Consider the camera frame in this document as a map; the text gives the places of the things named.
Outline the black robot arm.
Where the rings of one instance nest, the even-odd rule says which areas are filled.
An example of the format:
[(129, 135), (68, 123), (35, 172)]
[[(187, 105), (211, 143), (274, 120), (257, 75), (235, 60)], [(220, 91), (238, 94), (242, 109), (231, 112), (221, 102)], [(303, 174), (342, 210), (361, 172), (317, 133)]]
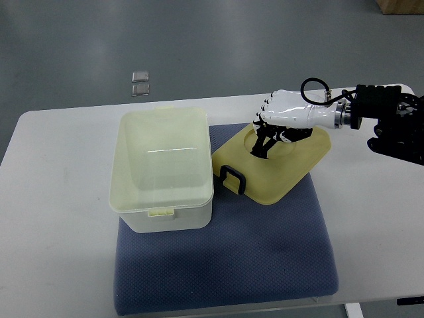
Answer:
[(350, 127), (363, 118), (376, 119), (375, 136), (367, 141), (375, 153), (423, 165), (423, 97), (401, 87), (358, 85), (349, 92)]

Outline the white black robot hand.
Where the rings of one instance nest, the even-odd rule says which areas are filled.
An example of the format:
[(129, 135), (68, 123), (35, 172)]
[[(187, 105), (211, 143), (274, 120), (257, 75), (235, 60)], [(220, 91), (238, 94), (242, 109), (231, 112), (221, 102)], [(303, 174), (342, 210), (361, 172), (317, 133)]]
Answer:
[(322, 96), (280, 89), (264, 100), (252, 124), (257, 139), (251, 154), (266, 159), (277, 142), (307, 139), (316, 126), (340, 129), (350, 125), (350, 104), (348, 97), (332, 98), (329, 88)]

